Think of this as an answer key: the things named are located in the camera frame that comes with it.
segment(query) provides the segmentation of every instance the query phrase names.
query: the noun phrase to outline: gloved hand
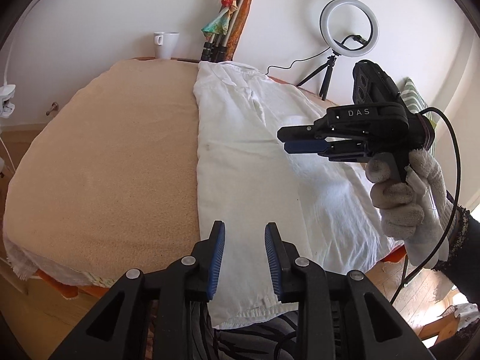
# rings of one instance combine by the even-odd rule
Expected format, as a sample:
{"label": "gloved hand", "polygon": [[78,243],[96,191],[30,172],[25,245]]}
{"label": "gloved hand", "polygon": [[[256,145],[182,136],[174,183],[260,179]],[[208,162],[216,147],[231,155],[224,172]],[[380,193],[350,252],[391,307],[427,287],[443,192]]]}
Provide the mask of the gloved hand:
{"label": "gloved hand", "polygon": [[[391,180],[389,166],[377,159],[367,164],[366,176],[375,183],[370,197],[380,209],[383,232],[387,237],[405,240],[409,260],[418,266],[442,236],[453,204],[446,198],[438,162],[423,149],[411,151],[409,160],[411,169],[407,170],[406,183]],[[439,259],[448,259],[447,239],[425,267],[433,268]]]}

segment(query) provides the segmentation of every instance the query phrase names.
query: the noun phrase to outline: orange fabric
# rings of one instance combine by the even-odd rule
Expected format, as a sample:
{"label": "orange fabric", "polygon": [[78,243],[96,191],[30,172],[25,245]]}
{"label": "orange fabric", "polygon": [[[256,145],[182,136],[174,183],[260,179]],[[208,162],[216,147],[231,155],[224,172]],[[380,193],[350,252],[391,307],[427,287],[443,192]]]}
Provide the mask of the orange fabric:
{"label": "orange fabric", "polygon": [[407,251],[405,250],[405,246],[399,246],[393,251],[390,252],[388,256],[385,258],[381,259],[380,261],[383,263],[390,262],[390,263],[398,263],[402,258],[404,258],[407,255]]}
{"label": "orange fabric", "polygon": [[66,299],[73,299],[78,296],[78,288],[75,286],[68,286],[66,284],[59,283],[57,280],[47,275],[41,269],[37,270],[37,275],[40,276],[44,281],[50,284],[55,288],[62,296]]}
{"label": "orange fabric", "polygon": [[47,275],[41,269],[37,270],[37,275],[42,278],[45,282],[47,282],[51,287],[56,289],[61,295],[66,299],[73,299],[78,296],[79,288],[81,291],[92,295],[95,298],[100,299],[104,296],[109,288],[99,287],[99,286],[69,286],[67,284],[63,284],[52,278],[51,276]]}

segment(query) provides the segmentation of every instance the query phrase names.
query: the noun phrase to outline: black cable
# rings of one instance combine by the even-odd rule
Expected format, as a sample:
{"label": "black cable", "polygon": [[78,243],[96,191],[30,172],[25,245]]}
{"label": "black cable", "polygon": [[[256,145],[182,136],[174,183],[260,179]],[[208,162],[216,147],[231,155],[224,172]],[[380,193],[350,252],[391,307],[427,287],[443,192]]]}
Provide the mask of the black cable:
{"label": "black cable", "polygon": [[342,43],[340,43],[340,44],[345,44],[345,42],[346,42],[348,39],[354,38],[354,37],[356,37],[356,36],[357,36],[357,35],[349,35],[349,36],[347,36],[344,40],[342,40]]}
{"label": "black cable", "polygon": [[402,288],[405,287],[405,276],[407,275],[408,266],[409,266],[409,257],[405,255],[405,261],[403,263],[402,279],[400,280],[400,285],[398,286],[392,299],[390,300],[390,304],[393,304],[393,302],[395,302],[395,299],[397,299],[397,296],[399,295],[400,291],[402,290]]}
{"label": "black cable", "polygon": [[[349,36],[347,36],[344,40],[342,40],[342,43],[341,43],[341,44],[345,44],[345,42],[346,42],[348,39],[350,39],[350,38],[355,38],[355,37],[358,37],[358,36],[359,36],[359,35],[349,35]],[[319,52],[318,54],[313,55],[313,56],[308,57],[308,58],[305,58],[305,59],[296,59],[295,61],[293,61],[293,62],[290,64],[289,67],[282,67],[282,66],[276,66],[276,65],[274,65],[274,64],[271,64],[271,65],[267,68],[267,73],[265,73],[265,74],[268,76],[268,72],[270,71],[270,68],[284,69],[284,70],[287,71],[288,69],[291,69],[291,68],[292,68],[292,66],[293,66],[293,64],[294,64],[295,62],[308,61],[309,59],[313,59],[313,58],[315,58],[315,57],[318,57],[318,56],[322,55],[324,52],[326,52],[326,51],[328,51],[328,50],[330,50],[330,48],[327,48],[327,49],[323,50],[322,52]]]}
{"label": "black cable", "polygon": [[296,337],[297,336],[297,332],[290,332],[288,334],[285,334],[281,339],[280,341],[277,343],[277,345],[275,346],[275,349],[273,351],[273,360],[278,360],[279,357],[280,357],[280,350],[282,349],[282,346],[283,344],[285,344],[285,342],[287,340],[290,340],[292,339],[293,337]]}
{"label": "black cable", "polygon": [[450,230],[450,226],[452,226],[453,220],[455,218],[455,213],[457,212],[458,197],[460,195],[461,166],[460,166],[460,150],[458,148],[457,136],[455,135],[452,124],[450,123],[450,121],[442,111],[440,111],[438,108],[435,108],[435,107],[428,107],[420,111],[419,114],[423,115],[423,114],[426,114],[427,112],[435,112],[435,114],[440,116],[445,122],[445,124],[447,125],[448,131],[450,132],[450,136],[452,137],[453,148],[455,150],[455,161],[457,162],[457,183],[455,185],[455,197],[453,201],[452,214],[450,214],[450,218],[448,219],[448,224],[442,236],[440,237],[440,240],[438,241],[437,245],[431,251],[429,256],[417,268],[415,268],[407,277],[405,277],[404,282],[400,284],[399,288],[397,288],[397,292],[400,292],[400,290],[403,288],[404,283],[410,282],[418,274],[418,272],[422,270],[425,264],[428,263],[428,261],[430,261],[430,259],[435,255],[438,249],[440,249],[440,246],[442,245],[443,241],[445,241],[448,231]]}
{"label": "black cable", "polygon": [[266,75],[268,75],[268,72],[270,71],[270,68],[279,68],[279,69],[284,69],[284,70],[288,70],[288,69],[291,69],[293,64],[295,62],[303,62],[303,61],[308,61],[309,59],[312,59],[312,58],[315,58],[317,56],[321,56],[325,51],[328,51],[330,50],[330,48],[326,48],[325,50],[323,50],[322,52],[319,52],[318,54],[314,55],[314,56],[311,56],[311,57],[308,57],[308,58],[305,58],[305,59],[296,59],[295,61],[293,61],[289,67],[282,67],[282,66],[275,66],[274,64],[271,64],[268,68],[267,68],[267,73],[265,73]]}

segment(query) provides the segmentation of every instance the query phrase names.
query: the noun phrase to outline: white towel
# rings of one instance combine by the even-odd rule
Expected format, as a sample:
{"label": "white towel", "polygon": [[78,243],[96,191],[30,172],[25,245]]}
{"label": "white towel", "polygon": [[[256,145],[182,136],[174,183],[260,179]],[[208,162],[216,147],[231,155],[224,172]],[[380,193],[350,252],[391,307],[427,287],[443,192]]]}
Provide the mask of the white towel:
{"label": "white towel", "polygon": [[268,222],[301,256],[333,272],[367,271],[390,252],[361,166],[288,155],[277,139],[280,127],[311,124],[323,108],[294,86],[234,62],[201,62],[194,94],[200,236],[209,236],[215,220],[226,227],[208,306],[213,326],[247,326],[296,309],[273,293],[263,238]]}

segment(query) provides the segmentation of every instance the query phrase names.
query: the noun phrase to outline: white mug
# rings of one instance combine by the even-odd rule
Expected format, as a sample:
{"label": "white mug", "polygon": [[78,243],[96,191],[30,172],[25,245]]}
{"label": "white mug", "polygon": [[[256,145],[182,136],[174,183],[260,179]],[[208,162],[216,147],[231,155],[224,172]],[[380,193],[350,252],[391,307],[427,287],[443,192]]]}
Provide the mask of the white mug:
{"label": "white mug", "polygon": [[154,33],[156,59],[171,59],[180,34],[178,32],[159,31]]}

